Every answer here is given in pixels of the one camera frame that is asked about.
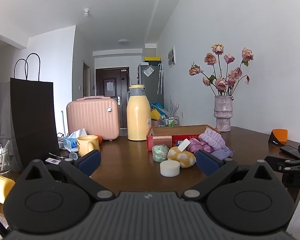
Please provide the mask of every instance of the ceiling light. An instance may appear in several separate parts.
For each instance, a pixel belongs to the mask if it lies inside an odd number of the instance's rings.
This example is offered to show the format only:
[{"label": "ceiling light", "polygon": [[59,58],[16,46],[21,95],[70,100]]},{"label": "ceiling light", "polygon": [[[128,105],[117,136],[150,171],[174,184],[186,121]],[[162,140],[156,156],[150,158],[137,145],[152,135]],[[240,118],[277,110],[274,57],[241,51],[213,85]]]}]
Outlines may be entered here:
[{"label": "ceiling light", "polygon": [[84,17],[89,16],[89,11],[90,11],[90,9],[84,9]]},{"label": "ceiling light", "polygon": [[130,41],[129,41],[129,40],[122,39],[122,40],[118,40],[118,43],[119,43],[120,45],[127,45],[127,44],[130,43]]}]

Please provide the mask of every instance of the yellow cup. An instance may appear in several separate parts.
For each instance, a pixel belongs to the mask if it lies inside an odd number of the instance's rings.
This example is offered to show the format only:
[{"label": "yellow cup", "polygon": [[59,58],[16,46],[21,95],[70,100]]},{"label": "yellow cup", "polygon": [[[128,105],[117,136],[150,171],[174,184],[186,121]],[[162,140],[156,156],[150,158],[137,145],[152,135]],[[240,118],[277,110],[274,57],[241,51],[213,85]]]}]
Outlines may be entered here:
[{"label": "yellow cup", "polygon": [[78,152],[82,157],[92,150],[100,150],[98,136],[85,135],[77,138]]}]

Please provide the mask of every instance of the refrigerator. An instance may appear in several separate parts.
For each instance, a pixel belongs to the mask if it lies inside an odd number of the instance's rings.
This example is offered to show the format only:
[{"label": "refrigerator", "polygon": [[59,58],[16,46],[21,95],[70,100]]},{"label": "refrigerator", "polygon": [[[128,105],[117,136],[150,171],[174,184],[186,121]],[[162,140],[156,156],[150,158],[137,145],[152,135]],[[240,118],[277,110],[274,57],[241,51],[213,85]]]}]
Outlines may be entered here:
[{"label": "refrigerator", "polygon": [[139,66],[138,83],[145,85],[146,96],[150,103],[160,103],[164,107],[163,86],[161,94],[161,83],[159,88],[159,94],[157,94],[160,70],[160,67],[158,66],[159,63],[161,63],[161,61],[150,61],[149,66]]}]

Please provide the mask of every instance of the black phone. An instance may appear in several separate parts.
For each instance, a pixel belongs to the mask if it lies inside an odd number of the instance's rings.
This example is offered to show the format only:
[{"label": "black phone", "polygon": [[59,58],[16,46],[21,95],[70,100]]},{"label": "black phone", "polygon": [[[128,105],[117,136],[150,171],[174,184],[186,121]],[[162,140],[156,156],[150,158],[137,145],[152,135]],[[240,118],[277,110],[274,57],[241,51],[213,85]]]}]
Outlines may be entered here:
[{"label": "black phone", "polygon": [[295,147],[292,147],[290,145],[285,145],[285,146],[280,147],[280,151],[295,158],[296,160],[300,160],[300,153],[299,153],[298,149],[296,149]]}]

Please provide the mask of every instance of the white ceiling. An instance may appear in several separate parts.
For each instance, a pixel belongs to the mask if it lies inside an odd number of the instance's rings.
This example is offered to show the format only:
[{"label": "white ceiling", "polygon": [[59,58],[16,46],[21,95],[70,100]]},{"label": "white ceiling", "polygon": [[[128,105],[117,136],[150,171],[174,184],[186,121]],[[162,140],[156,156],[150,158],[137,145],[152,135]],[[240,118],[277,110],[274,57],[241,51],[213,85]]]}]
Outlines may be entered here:
[{"label": "white ceiling", "polygon": [[[156,43],[179,0],[0,0],[0,20],[35,36],[77,25],[94,51]],[[83,17],[89,8],[89,17]],[[120,39],[130,40],[119,45]]]}]

